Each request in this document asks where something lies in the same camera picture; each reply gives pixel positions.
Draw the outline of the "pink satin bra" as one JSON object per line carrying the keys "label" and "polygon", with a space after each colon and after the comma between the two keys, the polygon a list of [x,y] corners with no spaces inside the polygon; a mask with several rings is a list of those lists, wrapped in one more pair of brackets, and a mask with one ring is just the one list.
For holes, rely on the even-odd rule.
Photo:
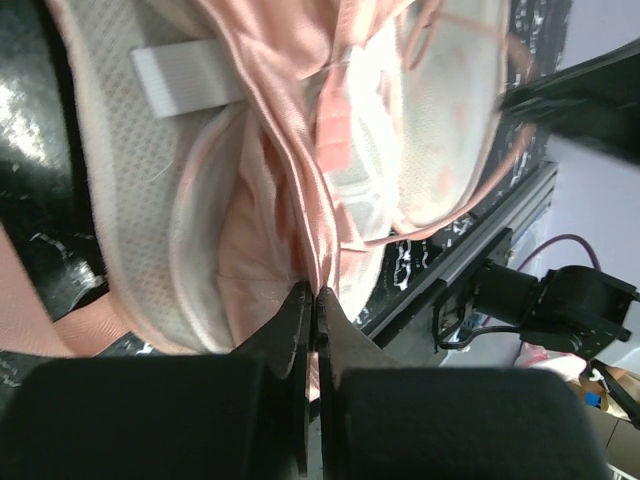
{"label": "pink satin bra", "polygon": [[202,1],[249,110],[219,236],[217,284],[242,344],[301,280],[334,290],[356,318],[384,250],[366,248],[325,176],[351,158],[345,53],[391,17],[391,1]]}

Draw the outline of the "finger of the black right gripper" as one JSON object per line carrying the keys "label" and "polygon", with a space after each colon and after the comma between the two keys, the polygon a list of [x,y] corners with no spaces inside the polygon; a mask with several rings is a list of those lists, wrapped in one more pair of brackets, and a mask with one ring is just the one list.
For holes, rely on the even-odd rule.
{"label": "finger of the black right gripper", "polygon": [[505,93],[499,110],[576,144],[639,163],[639,41]]}

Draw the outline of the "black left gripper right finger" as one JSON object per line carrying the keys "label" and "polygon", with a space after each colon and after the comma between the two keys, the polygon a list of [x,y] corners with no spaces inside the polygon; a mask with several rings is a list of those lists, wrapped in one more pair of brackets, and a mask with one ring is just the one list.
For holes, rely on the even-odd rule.
{"label": "black left gripper right finger", "polygon": [[547,370],[396,363],[317,298],[327,479],[607,479],[584,407]]}

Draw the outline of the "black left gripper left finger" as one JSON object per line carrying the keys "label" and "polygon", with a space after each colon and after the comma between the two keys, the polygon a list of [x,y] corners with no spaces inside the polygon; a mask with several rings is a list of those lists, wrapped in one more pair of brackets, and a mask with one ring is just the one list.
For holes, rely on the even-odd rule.
{"label": "black left gripper left finger", "polygon": [[5,479],[298,479],[311,289],[227,355],[56,360],[1,420]]}

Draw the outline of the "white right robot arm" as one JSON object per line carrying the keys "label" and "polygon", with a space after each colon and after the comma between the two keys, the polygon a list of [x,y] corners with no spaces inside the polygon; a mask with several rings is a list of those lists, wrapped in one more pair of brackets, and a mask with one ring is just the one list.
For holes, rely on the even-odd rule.
{"label": "white right robot arm", "polygon": [[[639,165],[639,42],[506,93],[503,113],[578,145]],[[633,426],[639,400],[614,368],[639,372],[639,290],[601,270],[566,266],[542,279],[485,264],[474,278],[474,308],[503,321],[528,344],[578,357],[601,399],[613,400]]]}

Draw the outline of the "pink mesh bra laundry bag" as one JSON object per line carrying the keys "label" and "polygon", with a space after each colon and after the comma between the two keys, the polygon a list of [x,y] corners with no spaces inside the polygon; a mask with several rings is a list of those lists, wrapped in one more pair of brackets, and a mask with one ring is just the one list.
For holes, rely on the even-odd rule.
{"label": "pink mesh bra laundry bag", "polygon": [[[65,47],[91,219],[127,329],[166,353],[226,353],[219,236],[249,110],[202,1],[40,1]],[[529,74],[506,1],[391,1],[345,53],[351,158],[325,176],[366,248],[423,240],[469,212],[528,146],[485,165],[509,66]],[[1,316],[4,349],[57,355]]]}

